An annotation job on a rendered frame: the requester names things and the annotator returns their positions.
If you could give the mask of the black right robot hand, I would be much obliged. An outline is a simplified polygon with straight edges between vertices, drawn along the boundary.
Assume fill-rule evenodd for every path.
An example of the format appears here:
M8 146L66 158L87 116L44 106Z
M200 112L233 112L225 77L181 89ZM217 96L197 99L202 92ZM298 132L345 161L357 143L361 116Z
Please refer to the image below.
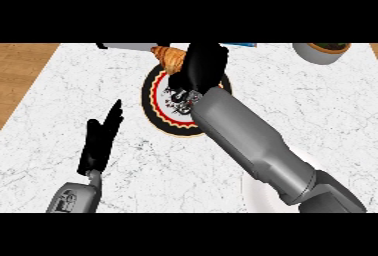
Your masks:
M227 64L228 50L218 43L191 43L181 70L168 78L172 90L183 89L205 94L218 86Z

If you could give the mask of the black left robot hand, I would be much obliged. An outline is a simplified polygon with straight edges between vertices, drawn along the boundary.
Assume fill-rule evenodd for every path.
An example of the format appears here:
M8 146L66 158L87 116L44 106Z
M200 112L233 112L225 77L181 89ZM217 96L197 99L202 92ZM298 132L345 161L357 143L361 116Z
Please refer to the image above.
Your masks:
M76 173L82 176L87 172L97 170L101 172L107 165L112 142L124 120L121 100L116 100L103 123L96 119L87 121L85 144L81 151Z

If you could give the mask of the golden brown croissant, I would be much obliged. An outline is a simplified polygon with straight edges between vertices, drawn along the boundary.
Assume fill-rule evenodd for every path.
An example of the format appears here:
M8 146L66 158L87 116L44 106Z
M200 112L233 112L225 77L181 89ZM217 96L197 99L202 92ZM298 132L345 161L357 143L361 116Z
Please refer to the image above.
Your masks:
M150 52L159 61L162 69L172 75L181 70L186 52L166 46L153 46Z

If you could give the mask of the black red patterned plate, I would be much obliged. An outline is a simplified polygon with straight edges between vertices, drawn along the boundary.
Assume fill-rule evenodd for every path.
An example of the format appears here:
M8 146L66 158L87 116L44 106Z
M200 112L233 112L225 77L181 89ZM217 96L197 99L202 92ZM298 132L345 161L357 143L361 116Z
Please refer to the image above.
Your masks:
M143 82L140 105L155 128L169 136L191 138L202 135L190 114L178 112L178 103L171 101L174 92L168 88L168 74L156 65Z

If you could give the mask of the blue flat object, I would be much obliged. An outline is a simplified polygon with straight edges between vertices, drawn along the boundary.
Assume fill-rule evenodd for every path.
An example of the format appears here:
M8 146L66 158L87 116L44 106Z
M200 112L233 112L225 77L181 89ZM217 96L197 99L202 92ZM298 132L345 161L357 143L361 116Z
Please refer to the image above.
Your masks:
M251 47L251 48L256 48L256 43L234 43L234 42L228 42L228 43L220 43L223 45L233 45L233 46L243 46L243 47Z

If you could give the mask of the grey black appliance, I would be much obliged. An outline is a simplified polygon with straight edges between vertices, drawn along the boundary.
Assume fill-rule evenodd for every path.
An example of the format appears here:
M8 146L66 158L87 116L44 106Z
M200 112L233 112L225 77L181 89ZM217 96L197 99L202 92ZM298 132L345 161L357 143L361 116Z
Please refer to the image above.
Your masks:
M98 49L116 48L116 49L127 49L127 50L149 52L153 47L156 47L156 46L168 47L169 44L166 42L159 42L159 43L97 43L96 46Z

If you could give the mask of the grey plant pot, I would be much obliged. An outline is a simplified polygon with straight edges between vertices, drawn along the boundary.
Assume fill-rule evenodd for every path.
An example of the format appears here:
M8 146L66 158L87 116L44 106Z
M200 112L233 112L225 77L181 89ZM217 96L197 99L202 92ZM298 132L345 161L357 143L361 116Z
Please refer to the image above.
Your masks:
M351 44L338 43L338 48L323 48L318 43L293 43L292 48L298 56L317 65L332 64L348 51Z

